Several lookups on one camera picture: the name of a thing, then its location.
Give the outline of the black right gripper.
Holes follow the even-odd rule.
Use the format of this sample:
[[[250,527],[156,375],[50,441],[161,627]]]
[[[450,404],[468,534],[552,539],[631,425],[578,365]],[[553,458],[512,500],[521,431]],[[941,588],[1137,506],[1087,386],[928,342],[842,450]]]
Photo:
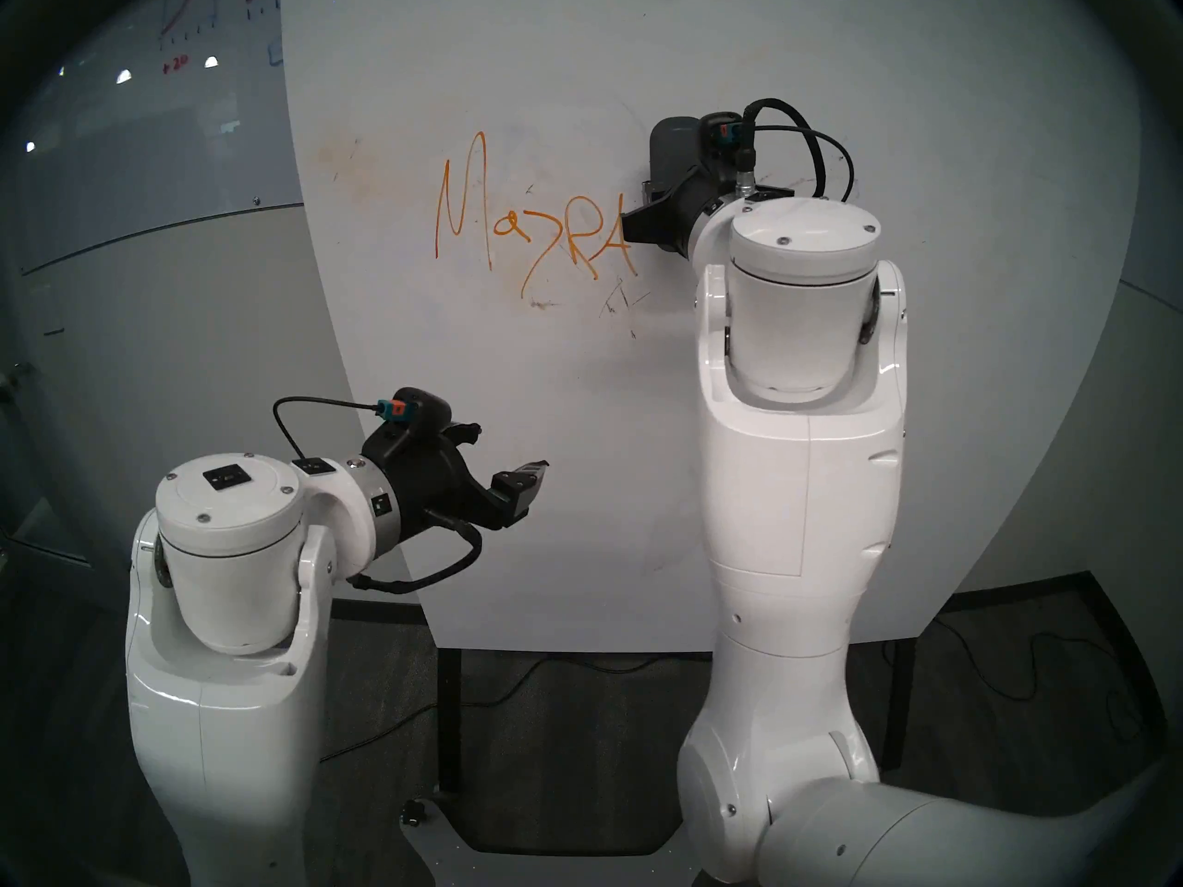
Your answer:
[[[735,171],[728,156],[694,148],[687,171],[660,198],[621,215],[626,242],[654,245],[684,259],[692,254],[696,234],[735,198]]]

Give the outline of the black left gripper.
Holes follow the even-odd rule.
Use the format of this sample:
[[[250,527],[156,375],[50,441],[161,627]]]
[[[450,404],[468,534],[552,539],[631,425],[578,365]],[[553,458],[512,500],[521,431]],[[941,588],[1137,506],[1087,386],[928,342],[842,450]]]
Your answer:
[[[399,540],[408,540],[434,525],[431,514],[465,520],[486,530],[521,522],[539,494],[547,460],[497,472],[491,490],[481,487],[467,468],[460,444],[477,444],[481,426],[453,422],[429,438],[397,447],[402,426],[384,423],[366,439],[361,454],[383,473],[400,514]]]

